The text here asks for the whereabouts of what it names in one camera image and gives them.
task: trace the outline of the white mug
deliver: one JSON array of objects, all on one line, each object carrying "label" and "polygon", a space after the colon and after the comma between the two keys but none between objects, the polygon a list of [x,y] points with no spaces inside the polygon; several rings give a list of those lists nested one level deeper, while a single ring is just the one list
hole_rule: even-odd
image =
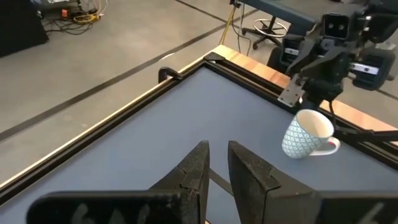
[{"label": "white mug", "polygon": [[330,155],[340,147],[340,141],[332,137],[334,132],[332,123],[323,114],[300,110],[287,128],[282,149],[294,159]]}]

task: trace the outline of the blue patterned mug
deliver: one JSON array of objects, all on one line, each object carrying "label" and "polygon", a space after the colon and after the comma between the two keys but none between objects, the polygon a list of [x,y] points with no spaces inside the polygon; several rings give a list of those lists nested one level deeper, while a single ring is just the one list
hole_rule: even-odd
[{"label": "blue patterned mug", "polygon": [[323,114],[300,110],[287,128],[282,149],[294,159],[330,155],[340,147],[340,141],[332,137],[334,132],[332,123]]}]

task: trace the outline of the blue table surface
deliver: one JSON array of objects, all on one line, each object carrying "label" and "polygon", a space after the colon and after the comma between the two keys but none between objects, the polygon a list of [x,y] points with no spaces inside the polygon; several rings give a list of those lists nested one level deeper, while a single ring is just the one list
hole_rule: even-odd
[{"label": "blue table surface", "polygon": [[[0,223],[24,223],[30,204],[60,190],[142,190],[166,175],[201,140],[210,166],[228,177],[228,141],[235,140],[314,189],[395,190],[397,172],[342,144],[330,156],[295,160],[281,141],[292,114],[201,68],[74,158],[0,207]],[[239,223],[232,196],[210,183],[207,219]]]}]

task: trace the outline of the floor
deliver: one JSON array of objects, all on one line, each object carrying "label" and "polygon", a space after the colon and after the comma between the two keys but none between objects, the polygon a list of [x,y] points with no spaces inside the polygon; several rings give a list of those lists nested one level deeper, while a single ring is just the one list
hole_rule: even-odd
[{"label": "floor", "polygon": [[[179,70],[216,47],[230,11],[225,0],[112,0],[83,35],[54,33],[0,58],[0,183],[156,85],[160,67]],[[243,25],[260,18],[270,16],[246,7]],[[230,30],[224,44],[237,50],[236,39]],[[250,57],[266,63],[273,47]],[[398,126],[398,81],[374,92],[346,82],[339,100]]]}]

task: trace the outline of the mug handle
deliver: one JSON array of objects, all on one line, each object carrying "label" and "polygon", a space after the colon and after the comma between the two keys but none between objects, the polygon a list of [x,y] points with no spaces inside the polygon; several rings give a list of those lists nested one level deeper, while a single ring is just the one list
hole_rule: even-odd
[{"label": "mug handle", "polygon": [[340,141],[337,138],[330,137],[325,144],[332,144],[335,146],[334,149],[330,150],[314,150],[311,152],[310,156],[327,156],[337,152],[338,148],[340,148]]}]

